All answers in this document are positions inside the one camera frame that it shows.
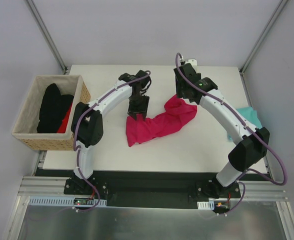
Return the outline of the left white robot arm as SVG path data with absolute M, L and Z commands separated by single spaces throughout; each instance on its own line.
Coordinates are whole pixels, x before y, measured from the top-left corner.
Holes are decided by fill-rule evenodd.
M 152 80 L 149 70 L 139 70 L 135 75 L 124 73 L 119 76 L 112 88 L 97 99 L 79 102 L 75 106 L 71 131 L 73 150 L 76 152 L 74 175 L 79 178 L 75 188 L 86 195 L 92 191 L 93 183 L 89 178 L 93 174 L 94 146 L 104 134 L 103 120 L 117 105 L 129 100 L 127 115 L 134 120 L 145 120 L 150 97 L 146 95 Z

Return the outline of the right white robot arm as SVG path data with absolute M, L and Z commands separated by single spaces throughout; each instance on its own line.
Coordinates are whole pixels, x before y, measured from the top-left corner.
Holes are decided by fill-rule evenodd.
M 228 154 L 228 163 L 217 173 L 212 184 L 213 194 L 224 197 L 245 170 L 266 156 L 270 133 L 265 127 L 258 128 L 242 117 L 229 105 L 218 86 L 210 78 L 202 78 L 191 63 L 176 67 L 174 73 L 176 96 L 207 110 L 235 144 Z

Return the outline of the pink t shirt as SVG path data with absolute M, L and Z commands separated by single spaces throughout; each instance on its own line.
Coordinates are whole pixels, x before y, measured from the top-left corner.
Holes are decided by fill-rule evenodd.
M 179 132 L 186 124 L 195 118 L 198 107 L 187 104 L 183 99 L 173 95 L 165 104 L 164 112 L 153 118 L 136 118 L 128 116 L 126 119 L 126 139 L 129 147 L 143 144 L 156 138 L 162 138 Z

